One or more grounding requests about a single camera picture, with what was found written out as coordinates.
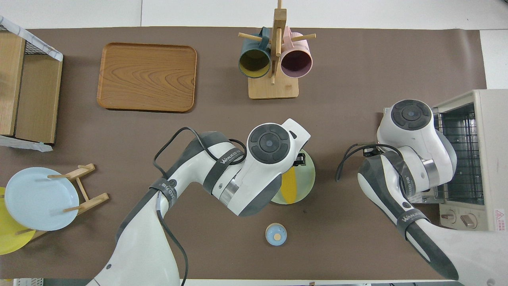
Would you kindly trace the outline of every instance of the mug rack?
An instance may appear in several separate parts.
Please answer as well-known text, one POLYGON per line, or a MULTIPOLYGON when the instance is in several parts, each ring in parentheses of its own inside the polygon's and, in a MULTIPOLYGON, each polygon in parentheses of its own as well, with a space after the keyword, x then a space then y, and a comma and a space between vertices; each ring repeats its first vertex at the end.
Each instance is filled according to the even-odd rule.
MULTIPOLYGON (((77 207, 73 207, 73 208, 68 208, 68 209, 64 209, 63 211, 64 212, 70 212, 70 211, 74 211, 74 210, 78 210, 78 214, 77 215, 80 215, 90 209, 92 209, 93 207, 96 207, 100 204, 102 204, 103 202, 107 201, 109 199, 109 196, 107 193, 103 193, 103 194, 100 194, 96 197, 93 197, 93 198, 88 198, 88 194, 86 193, 84 187, 83 187, 83 184, 81 183, 81 177, 94 171, 95 170, 95 166, 94 164, 88 164, 88 165, 78 165, 78 168, 72 172, 69 172, 67 174, 64 174, 64 175, 49 175, 48 178, 67 178, 69 181, 76 181, 76 183, 78 184, 78 187, 79 187, 79 190, 81 191, 81 194, 83 195, 83 198, 84 198, 84 202, 81 203, 79 206, 77 207)), ((15 235, 21 235, 21 234, 24 234, 24 233, 28 233, 28 232, 31 232, 31 231, 34 231, 30 228, 27 228, 25 230, 21 230, 21 231, 18 231, 15 233, 15 235)), ((35 230, 35 234, 34 236, 32 237, 32 239, 30 239, 30 241, 38 238, 39 236, 43 235, 46 233, 46 231, 39 231, 39 230, 35 230)))
MULTIPOLYGON (((299 94, 298 79, 284 75, 280 68, 280 55, 284 28, 287 20, 287 9, 282 8, 282 0, 277 1, 277 8, 273 13, 272 36, 269 43, 271 46, 271 67, 267 75, 261 78, 249 78, 248 93, 250 99, 276 99, 295 98, 299 94)), ((241 38, 261 41, 261 37, 250 34, 238 33, 241 38)), ((292 42, 313 39, 316 34, 303 35, 291 38, 292 42)))

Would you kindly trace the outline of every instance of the black strap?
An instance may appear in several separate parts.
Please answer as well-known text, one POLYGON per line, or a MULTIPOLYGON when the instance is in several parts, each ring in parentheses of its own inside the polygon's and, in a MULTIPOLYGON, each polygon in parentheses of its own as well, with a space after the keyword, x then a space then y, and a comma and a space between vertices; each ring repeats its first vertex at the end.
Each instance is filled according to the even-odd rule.
POLYGON ((403 212, 398 218, 397 218, 397 230, 399 231, 400 235, 407 240, 406 237, 406 229, 407 227, 412 224, 413 222, 419 220, 419 219, 426 219, 430 222, 430 220, 418 209, 411 209, 406 212, 403 212))
POLYGON ((233 163, 238 157, 242 156, 243 152, 238 148, 232 148, 222 155, 213 165, 210 172, 206 175, 205 181, 203 181, 203 188, 212 194, 213 186, 217 183, 219 178, 224 174, 228 166, 233 163))
POLYGON ((171 186, 168 180, 164 178, 158 178, 149 189, 155 189, 161 191, 162 194, 168 199, 169 208, 171 208, 176 202, 176 190, 171 186))
POLYGON ((409 167, 406 162, 400 157, 397 153, 393 151, 388 151, 383 153, 393 168, 399 173, 402 183, 404 184, 404 189, 402 190, 406 197, 412 197, 416 194, 416 185, 415 179, 413 178, 409 167))

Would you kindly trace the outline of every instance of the mug handle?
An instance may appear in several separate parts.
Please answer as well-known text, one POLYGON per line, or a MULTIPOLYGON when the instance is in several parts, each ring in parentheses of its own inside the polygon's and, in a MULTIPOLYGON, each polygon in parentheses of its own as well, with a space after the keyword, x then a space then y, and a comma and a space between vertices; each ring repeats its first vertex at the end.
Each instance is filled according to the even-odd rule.
POLYGON ((270 41, 270 29, 267 27, 261 28, 261 32, 259 32, 259 36, 262 38, 261 42, 259 42, 259 49, 265 50, 268 47, 268 42, 270 41))
POLYGON ((284 28, 283 39, 284 39, 284 45, 288 45, 289 48, 295 47, 295 45, 293 44, 293 41, 291 41, 291 29, 289 28, 289 26, 286 26, 284 28))

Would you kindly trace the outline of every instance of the plate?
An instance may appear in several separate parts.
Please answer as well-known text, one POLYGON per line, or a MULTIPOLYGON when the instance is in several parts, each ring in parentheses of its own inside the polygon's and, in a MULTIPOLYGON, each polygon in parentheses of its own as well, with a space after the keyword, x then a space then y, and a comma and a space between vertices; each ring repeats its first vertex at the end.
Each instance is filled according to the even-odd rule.
POLYGON ((11 216, 27 228, 55 231, 71 223, 77 210, 79 197, 76 188, 67 178, 48 179, 60 175, 57 171, 32 167, 19 171, 7 183, 5 205, 11 216))
MULTIPOLYGON (((0 195, 5 194, 5 188, 0 187, 0 195)), ((35 231, 16 235, 25 230, 7 211, 3 198, 0 198, 0 255, 11 253, 23 247, 34 236, 35 231)))
POLYGON ((281 205, 294 204, 303 200, 312 190, 316 178, 314 162, 306 151, 301 152, 305 154, 306 165, 291 167, 282 174, 282 185, 272 202, 281 205))

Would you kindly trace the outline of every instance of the wooden base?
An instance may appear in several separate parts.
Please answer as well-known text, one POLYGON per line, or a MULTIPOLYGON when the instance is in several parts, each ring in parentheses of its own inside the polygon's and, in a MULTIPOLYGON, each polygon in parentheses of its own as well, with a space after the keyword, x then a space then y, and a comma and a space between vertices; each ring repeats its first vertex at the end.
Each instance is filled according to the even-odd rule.
POLYGON ((248 84, 250 99, 295 98, 299 94, 298 79, 285 76, 280 70, 280 65, 275 73, 274 85, 269 75, 249 78, 248 84))

